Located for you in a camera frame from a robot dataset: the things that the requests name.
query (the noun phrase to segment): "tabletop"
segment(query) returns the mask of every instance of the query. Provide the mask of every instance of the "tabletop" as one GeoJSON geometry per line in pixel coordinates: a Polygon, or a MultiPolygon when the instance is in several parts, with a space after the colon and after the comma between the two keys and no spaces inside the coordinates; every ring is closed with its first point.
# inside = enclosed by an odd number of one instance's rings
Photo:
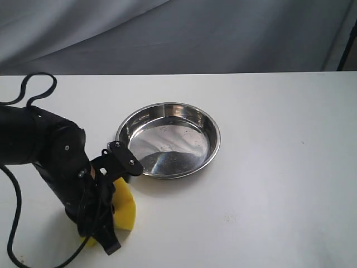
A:
{"type": "MultiPolygon", "coordinates": [[[[221,131],[201,172],[134,179],[136,225],[117,232],[122,248],[86,248],[68,267],[357,267],[357,72],[57,78],[34,105],[84,128],[90,159],[152,103],[197,106],[221,131]]],[[[0,100],[14,99],[22,79],[0,76],[0,100]]],[[[32,78],[26,98],[50,84],[32,78]]],[[[23,194],[16,256],[58,265],[80,243],[75,225],[31,165],[9,168],[23,194]]],[[[14,267],[6,243],[15,192],[0,181],[0,267],[14,267]]]]}

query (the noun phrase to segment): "bowl rim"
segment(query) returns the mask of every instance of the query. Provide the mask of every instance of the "bowl rim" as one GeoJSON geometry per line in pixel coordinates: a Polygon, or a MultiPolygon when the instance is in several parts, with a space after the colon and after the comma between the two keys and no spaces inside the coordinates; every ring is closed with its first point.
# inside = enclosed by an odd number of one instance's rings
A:
{"type": "Polygon", "coordinates": [[[200,112],[201,114],[206,116],[212,122],[212,124],[214,126],[214,129],[215,129],[216,136],[217,136],[217,143],[216,143],[216,146],[214,147],[212,153],[209,155],[209,157],[200,166],[196,167],[195,169],[192,169],[190,171],[186,171],[184,173],[180,173],[178,175],[177,174],[176,175],[152,175],[152,174],[146,173],[145,171],[143,172],[143,175],[149,176],[149,177],[153,177],[153,178],[157,178],[157,179],[177,179],[177,178],[181,178],[181,177],[184,177],[184,176],[191,175],[191,174],[203,169],[204,167],[206,167],[209,163],[211,163],[211,161],[213,160],[213,158],[216,156],[216,154],[218,153],[218,151],[220,149],[220,146],[221,146],[221,133],[220,133],[219,127],[218,127],[217,123],[214,121],[214,119],[209,114],[207,114],[205,111],[203,111],[202,109],[200,109],[200,108],[198,108],[196,106],[193,106],[193,105],[190,105],[190,104],[186,104],[186,103],[181,103],[181,102],[159,102],[159,103],[154,103],[154,104],[150,104],[150,105],[144,106],[144,107],[142,107],[140,109],[137,109],[133,113],[131,113],[120,124],[120,126],[119,126],[119,128],[117,130],[117,133],[115,134],[115,140],[119,141],[119,136],[120,136],[121,131],[123,130],[123,127],[129,122],[129,120],[132,117],[137,115],[139,112],[142,112],[142,111],[144,111],[146,109],[153,108],[153,107],[156,107],[156,106],[165,106],[165,105],[178,105],[178,106],[184,106],[184,107],[188,107],[188,108],[197,110],[198,112],[200,112]]]}

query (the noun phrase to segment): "gray backdrop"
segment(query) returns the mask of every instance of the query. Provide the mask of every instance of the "gray backdrop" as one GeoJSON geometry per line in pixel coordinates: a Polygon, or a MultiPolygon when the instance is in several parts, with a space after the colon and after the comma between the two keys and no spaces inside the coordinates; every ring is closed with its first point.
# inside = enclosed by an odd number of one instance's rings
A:
{"type": "Polygon", "coordinates": [[[0,0],[0,73],[320,71],[352,3],[0,0]]]}

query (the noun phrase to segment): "stainless steel bowl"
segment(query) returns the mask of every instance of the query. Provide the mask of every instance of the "stainless steel bowl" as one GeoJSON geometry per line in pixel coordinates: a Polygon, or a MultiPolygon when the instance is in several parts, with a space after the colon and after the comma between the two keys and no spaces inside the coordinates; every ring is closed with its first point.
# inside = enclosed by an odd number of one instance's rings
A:
{"type": "Polygon", "coordinates": [[[217,154],[220,132],[204,111],[183,103],[158,103],[131,114],[119,127],[123,142],[144,174],[174,179],[206,166],[217,154]]]}

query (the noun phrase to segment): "sponge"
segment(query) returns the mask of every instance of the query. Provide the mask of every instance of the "sponge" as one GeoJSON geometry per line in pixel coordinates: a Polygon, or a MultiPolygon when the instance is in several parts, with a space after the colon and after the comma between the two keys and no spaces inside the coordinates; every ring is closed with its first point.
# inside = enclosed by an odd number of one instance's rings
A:
{"type": "MultiPolygon", "coordinates": [[[[135,224],[136,205],[128,184],[123,178],[119,178],[114,182],[115,193],[113,194],[114,206],[114,227],[125,230],[132,230],[135,224]]],[[[94,246],[96,240],[90,238],[86,246],[94,246]]]]}

